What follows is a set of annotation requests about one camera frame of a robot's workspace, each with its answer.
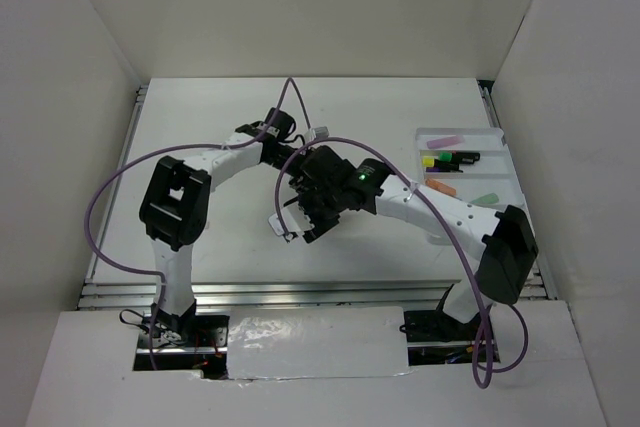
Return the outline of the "purple black highlighter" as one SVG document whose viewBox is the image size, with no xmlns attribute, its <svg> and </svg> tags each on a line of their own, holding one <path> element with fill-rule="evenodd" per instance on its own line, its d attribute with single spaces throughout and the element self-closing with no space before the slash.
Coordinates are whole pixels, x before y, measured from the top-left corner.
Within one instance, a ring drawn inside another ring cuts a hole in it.
<svg viewBox="0 0 640 427">
<path fill-rule="evenodd" d="M 455 163 L 436 160 L 434 168 L 439 172 L 461 172 L 460 166 Z"/>
</svg>

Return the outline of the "orange translucent highlighter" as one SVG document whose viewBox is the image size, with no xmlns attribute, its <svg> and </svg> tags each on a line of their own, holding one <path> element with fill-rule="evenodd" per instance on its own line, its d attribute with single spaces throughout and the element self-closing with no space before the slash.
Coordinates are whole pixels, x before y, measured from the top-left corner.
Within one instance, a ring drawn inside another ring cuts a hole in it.
<svg viewBox="0 0 640 427">
<path fill-rule="evenodd" d="M 456 197 L 457 191 L 455 188 L 433 178 L 427 178 L 425 180 L 425 185 L 433 190 L 436 190 L 445 195 Z"/>
</svg>

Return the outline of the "pink translucent highlighter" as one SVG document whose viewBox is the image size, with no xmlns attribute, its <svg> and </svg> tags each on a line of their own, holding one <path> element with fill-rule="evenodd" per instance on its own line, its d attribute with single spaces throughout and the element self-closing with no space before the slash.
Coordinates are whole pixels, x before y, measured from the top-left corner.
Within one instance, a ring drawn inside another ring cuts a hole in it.
<svg viewBox="0 0 640 427">
<path fill-rule="evenodd" d="M 431 149 L 431 150 L 445 149 L 445 148 L 462 144 L 464 141 L 465 139 L 463 136 L 453 135 L 453 136 L 447 136 L 447 137 L 428 140 L 426 142 L 426 146 L 428 149 Z"/>
</svg>

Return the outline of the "pale green highlighter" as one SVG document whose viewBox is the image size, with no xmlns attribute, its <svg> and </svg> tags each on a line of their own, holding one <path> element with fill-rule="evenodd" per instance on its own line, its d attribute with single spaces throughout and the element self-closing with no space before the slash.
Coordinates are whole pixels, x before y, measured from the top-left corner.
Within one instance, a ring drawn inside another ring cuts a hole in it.
<svg viewBox="0 0 640 427">
<path fill-rule="evenodd" d="M 471 203 L 481 206 L 497 205 L 500 203 L 500 198 L 495 192 L 490 192 L 472 200 Z"/>
</svg>

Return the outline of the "yellow black highlighter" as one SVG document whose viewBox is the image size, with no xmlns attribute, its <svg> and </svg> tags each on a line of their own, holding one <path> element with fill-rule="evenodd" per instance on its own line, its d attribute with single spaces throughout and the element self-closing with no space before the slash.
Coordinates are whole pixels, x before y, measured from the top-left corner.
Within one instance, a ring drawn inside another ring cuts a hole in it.
<svg viewBox="0 0 640 427">
<path fill-rule="evenodd" d="M 423 157 L 422 165 L 425 169 L 436 168 L 437 167 L 436 159 L 433 157 Z"/>
</svg>

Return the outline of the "green black highlighter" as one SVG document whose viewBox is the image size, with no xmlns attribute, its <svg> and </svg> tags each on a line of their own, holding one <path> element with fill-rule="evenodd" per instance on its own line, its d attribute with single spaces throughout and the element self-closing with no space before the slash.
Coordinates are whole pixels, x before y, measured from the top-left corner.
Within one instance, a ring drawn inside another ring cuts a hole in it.
<svg viewBox="0 0 640 427">
<path fill-rule="evenodd" d="M 438 159 L 444 162 L 455 163 L 455 160 L 459 157 L 468 156 L 468 157 L 479 157 L 481 158 L 481 154 L 479 152 L 469 152 L 469 151 L 441 151 L 438 155 Z"/>
</svg>

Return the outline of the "pink black highlighter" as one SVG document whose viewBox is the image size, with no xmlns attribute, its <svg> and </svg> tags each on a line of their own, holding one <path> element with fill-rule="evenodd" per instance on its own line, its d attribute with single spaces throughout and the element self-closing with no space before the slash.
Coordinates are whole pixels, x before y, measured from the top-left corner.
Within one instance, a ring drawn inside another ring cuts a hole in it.
<svg viewBox="0 0 640 427">
<path fill-rule="evenodd" d="M 473 165 L 476 162 L 478 162 L 480 160 L 479 157 L 468 157 L 468 156 L 463 156 L 463 157 L 459 157 L 455 160 L 456 164 L 462 164 L 462 165 Z"/>
</svg>

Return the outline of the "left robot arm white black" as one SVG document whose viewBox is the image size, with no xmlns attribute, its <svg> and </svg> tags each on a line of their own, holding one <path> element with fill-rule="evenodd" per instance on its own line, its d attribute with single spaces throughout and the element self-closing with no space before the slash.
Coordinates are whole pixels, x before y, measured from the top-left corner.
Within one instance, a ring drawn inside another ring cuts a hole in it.
<svg viewBox="0 0 640 427">
<path fill-rule="evenodd" d="M 197 334 L 193 247 L 205 230 L 211 194 L 261 163 L 281 168 L 293 152 L 290 136 L 295 127 L 292 116 L 272 108 L 265 120 L 236 128 L 218 147 L 186 159 L 164 156 L 156 163 L 139 218 L 160 273 L 152 314 L 172 344 L 187 345 Z"/>
</svg>

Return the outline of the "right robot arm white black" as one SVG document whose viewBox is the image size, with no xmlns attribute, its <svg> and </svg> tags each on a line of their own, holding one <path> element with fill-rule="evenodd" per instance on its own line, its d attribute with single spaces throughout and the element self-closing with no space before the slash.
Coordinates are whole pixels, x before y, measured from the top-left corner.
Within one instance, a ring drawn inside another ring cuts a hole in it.
<svg viewBox="0 0 640 427">
<path fill-rule="evenodd" d="M 291 179 L 297 202 L 310 222 L 311 243 L 335 227 L 345 211 L 392 218 L 450 240 L 471 278 L 459 293 L 447 294 L 436 326 L 448 339 L 460 338 L 481 307 L 515 305 L 538 256 L 525 211 L 473 205 L 415 183 L 388 163 L 367 158 L 353 166 L 331 148 L 313 148 Z"/>
</svg>

